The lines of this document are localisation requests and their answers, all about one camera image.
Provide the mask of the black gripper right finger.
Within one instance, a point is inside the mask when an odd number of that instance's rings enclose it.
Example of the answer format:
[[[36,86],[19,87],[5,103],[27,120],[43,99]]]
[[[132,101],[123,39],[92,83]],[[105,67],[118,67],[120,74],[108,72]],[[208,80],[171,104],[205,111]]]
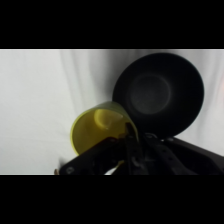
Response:
[[[171,137],[138,133],[133,149],[134,175],[224,175],[224,156]]]

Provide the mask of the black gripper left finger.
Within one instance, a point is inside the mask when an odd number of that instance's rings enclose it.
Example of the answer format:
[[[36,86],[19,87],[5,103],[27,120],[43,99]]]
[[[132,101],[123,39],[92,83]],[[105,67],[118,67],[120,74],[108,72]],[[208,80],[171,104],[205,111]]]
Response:
[[[104,175],[115,168],[115,175],[128,173],[128,144],[134,139],[134,129],[125,124],[125,134],[116,139],[108,137],[77,156],[59,169],[60,175]]]

